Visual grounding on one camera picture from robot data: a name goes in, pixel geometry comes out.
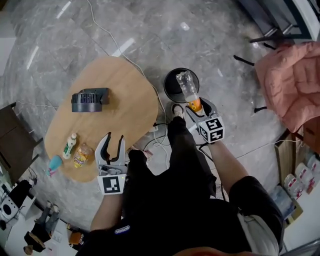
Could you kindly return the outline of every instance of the person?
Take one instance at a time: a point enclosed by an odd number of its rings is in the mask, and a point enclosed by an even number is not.
[[[172,112],[169,169],[155,176],[144,153],[131,150],[123,194],[104,196],[77,256],[278,255],[284,220],[268,193],[217,141],[208,147],[229,202],[212,198],[216,177],[183,107],[174,104]]]
[[[53,209],[53,213],[46,222],[51,208]],[[24,240],[27,243],[27,246],[23,247],[25,254],[32,255],[34,250],[40,253],[46,248],[44,243],[51,239],[59,218],[59,212],[60,209],[58,206],[55,204],[52,205],[50,201],[46,202],[46,208],[42,212],[41,217],[35,221],[31,232],[27,232],[24,236]]]

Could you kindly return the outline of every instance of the white cable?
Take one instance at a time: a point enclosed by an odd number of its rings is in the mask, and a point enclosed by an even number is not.
[[[93,23],[96,24],[96,25],[98,26],[98,28],[102,29],[103,31],[107,32],[107,33],[110,35],[110,37],[112,38],[114,44],[115,44],[116,47],[118,48],[118,50],[119,50],[119,52],[121,53],[121,55],[122,55],[127,61],[129,61],[131,64],[135,65],[135,66],[141,71],[142,75],[143,75],[145,78],[147,78],[146,75],[145,75],[145,73],[144,73],[144,71],[142,70],[142,68],[141,68],[138,64],[134,63],[134,62],[133,62],[131,59],[129,59],[127,56],[124,55],[124,53],[121,51],[121,49],[120,49],[120,47],[119,47],[116,39],[115,39],[114,36],[112,35],[112,33],[109,32],[108,30],[106,30],[105,28],[103,28],[102,26],[100,26],[100,25],[96,22],[92,4],[90,3],[89,0],[86,0],[86,1],[87,1],[87,2],[89,3],[89,5],[90,5],[90,10],[91,10],[91,15],[92,15]],[[164,105],[163,105],[163,103],[162,103],[162,101],[161,101],[161,99],[160,99],[160,96],[159,96],[159,93],[158,93],[156,87],[154,87],[153,84],[151,84],[151,85],[152,85],[153,89],[155,90],[155,93],[156,93],[156,95],[157,95],[157,97],[158,97],[158,100],[159,100],[159,102],[160,102],[160,105],[161,105],[161,107],[162,107],[162,110],[163,110],[163,113],[164,113],[164,122],[167,123],[167,116],[166,116],[165,107],[164,107]],[[168,129],[165,128],[165,136],[167,136],[167,135],[168,135]]]
[[[17,102],[19,102],[21,104],[29,104],[29,105],[32,105],[34,107],[48,107],[48,108],[58,109],[58,107],[56,107],[56,106],[49,106],[49,105],[45,105],[45,104],[43,104],[43,105],[35,105],[35,104],[30,103],[30,102],[22,102],[22,101],[19,101],[19,100],[17,100]]]
[[[160,145],[160,147],[163,148],[164,152],[165,152],[165,164],[166,164],[166,169],[169,169],[169,166],[168,166],[168,152],[166,151],[165,147],[158,142],[157,138],[156,138],[156,134],[155,132],[153,132],[153,137],[154,137],[154,140]]]

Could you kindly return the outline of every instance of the wooden table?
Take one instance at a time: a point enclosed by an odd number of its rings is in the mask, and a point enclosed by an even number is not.
[[[102,112],[72,112],[72,94],[86,88],[109,88],[109,104]],[[59,168],[65,176],[78,182],[90,182],[98,175],[94,156],[85,166],[75,168],[73,154],[77,147],[86,143],[94,151],[100,140],[111,132],[108,153],[117,155],[119,139],[124,136],[128,149],[144,136],[158,115],[158,98],[148,80],[126,60],[107,56],[90,63],[71,86],[63,103],[59,106],[44,145],[50,158],[58,155],[63,160]],[[71,158],[62,158],[68,137],[77,133],[77,144]]]

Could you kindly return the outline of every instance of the dish soap bottle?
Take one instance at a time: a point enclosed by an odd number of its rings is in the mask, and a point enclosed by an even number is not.
[[[77,138],[77,134],[72,133],[72,135],[67,139],[66,145],[62,153],[62,156],[64,159],[69,159],[71,157],[70,152],[72,150],[72,147],[77,143],[76,138]]]
[[[181,87],[188,106],[199,116],[204,115],[204,110],[201,105],[200,97],[197,93],[191,72],[188,70],[177,74],[176,80]]]
[[[75,153],[73,158],[74,167],[79,168],[84,166],[88,158],[93,154],[93,150],[85,143],[83,143]]]

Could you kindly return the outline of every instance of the gray floor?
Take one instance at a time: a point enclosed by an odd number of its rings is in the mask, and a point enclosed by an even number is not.
[[[5,74],[0,77],[0,105],[14,101],[59,106],[81,70],[94,59],[112,55],[117,48],[110,36],[92,20],[86,0],[9,0],[17,35]],[[124,51],[138,63],[149,81],[159,90],[167,111],[171,102],[163,91],[166,73],[177,67],[193,70],[200,80],[200,95],[218,108],[226,126],[224,143],[249,173],[270,190],[278,182],[274,147],[284,131],[273,112],[253,114],[264,99],[251,66],[237,62],[233,54],[253,62],[268,52],[263,45],[251,45],[259,37],[255,24],[233,0],[91,0],[96,21],[113,33],[119,45],[134,43]],[[186,23],[188,30],[183,29]],[[32,53],[38,47],[27,69]],[[35,137],[46,135],[56,110],[18,102],[15,112]],[[164,117],[159,111],[160,121]],[[156,136],[161,136],[161,127]],[[137,145],[144,147],[153,138],[146,134]],[[166,168],[165,152],[152,144],[148,163],[155,174]],[[49,159],[44,145],[32,168],[39,182],[34,190],[44,204],[51,200],[61,208],[61,217],[88,228],[102,199],[97,181],[78,183],[62,173],[44,174]]]

